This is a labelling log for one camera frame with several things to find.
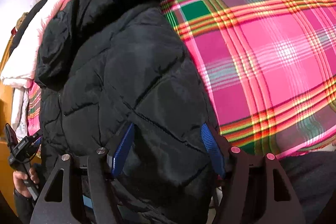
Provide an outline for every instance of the person's hand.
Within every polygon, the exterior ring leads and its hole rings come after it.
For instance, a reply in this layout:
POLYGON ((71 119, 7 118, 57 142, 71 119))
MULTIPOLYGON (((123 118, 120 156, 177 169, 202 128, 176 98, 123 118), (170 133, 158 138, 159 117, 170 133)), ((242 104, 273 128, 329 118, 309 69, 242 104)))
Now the person's hand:
MULTIPOLYGON (((30 178, 35 184, 39 184, 40 180, 39 177, 37 176, 37 172, 34 168, 29 169, 30 173, 30 178)), ((28 178, 27 174, 20 172, 20 171, 14 171, 13 172, 13 181, 14 181, 14 186, 15 189, 24 197, 26 198, 31 198, 31 194, 28 191, 27 186, 23 182, 23 180, 26 180, 28 178)))

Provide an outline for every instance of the plaid fabric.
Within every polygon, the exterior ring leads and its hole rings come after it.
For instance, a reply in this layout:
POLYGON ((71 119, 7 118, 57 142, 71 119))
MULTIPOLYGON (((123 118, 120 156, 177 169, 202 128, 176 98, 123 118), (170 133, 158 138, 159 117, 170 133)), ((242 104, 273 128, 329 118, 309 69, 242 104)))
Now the plaid fabric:
POLYGON ((221 134, 248 153, 278 158, 335 139, 335 7, 336 0, 162 1, 221 134))
POLYGON ((40 129, 40 101, 41 88, 34 82, 28 89, 29 106, 28 106, 28 134, 31 136, 40 129))

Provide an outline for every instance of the bed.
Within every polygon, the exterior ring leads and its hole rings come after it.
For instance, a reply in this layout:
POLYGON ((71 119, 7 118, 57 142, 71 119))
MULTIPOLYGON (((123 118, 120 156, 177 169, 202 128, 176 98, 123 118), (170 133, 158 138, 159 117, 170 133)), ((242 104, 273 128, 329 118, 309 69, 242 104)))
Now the bed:
MULTIPOLYGON (((63 9, 70 0, 62 0, 63 9)), ((246 152, 278 158, 336 139, 336 0, 162 0, 220 124, 246 152)), ((29 88, 28 132, 40 88, 29 88)))

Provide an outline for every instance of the black puffer jacket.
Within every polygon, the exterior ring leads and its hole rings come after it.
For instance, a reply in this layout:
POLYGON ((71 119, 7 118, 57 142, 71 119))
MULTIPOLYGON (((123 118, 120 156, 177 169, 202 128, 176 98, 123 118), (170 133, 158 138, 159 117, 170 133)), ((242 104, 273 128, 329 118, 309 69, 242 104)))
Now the black puffer jacket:
POLYGON ((205 223, 214 173, 200 127, 218 125, 159 1, 71 0, 48 24, 35 78, 42 161, 48 176, 58 155, 92 153, 130 120, 119 199, 152 223, 205 223))

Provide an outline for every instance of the black electronic device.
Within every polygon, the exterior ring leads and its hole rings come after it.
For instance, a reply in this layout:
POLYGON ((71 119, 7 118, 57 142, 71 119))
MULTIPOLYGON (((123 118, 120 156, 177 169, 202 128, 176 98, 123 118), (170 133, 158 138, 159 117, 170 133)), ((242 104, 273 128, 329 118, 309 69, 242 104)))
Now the black electronic device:
POLYGON ((8 123, 5 125, 4 132, 7 146, 10 150, 8 163, 14 170, 24 172, 28 175, 28 179, 24 180, 24 183, 31 193, 33 200, 37 200, 39 196, 39 189, 38 186, 31 180, 29 169, 31 167, 30 161, 36 155, 40 145, 40 131, 36 132, 32 136, 25 136, 20 142, 18 142, 15 131, 8 123))

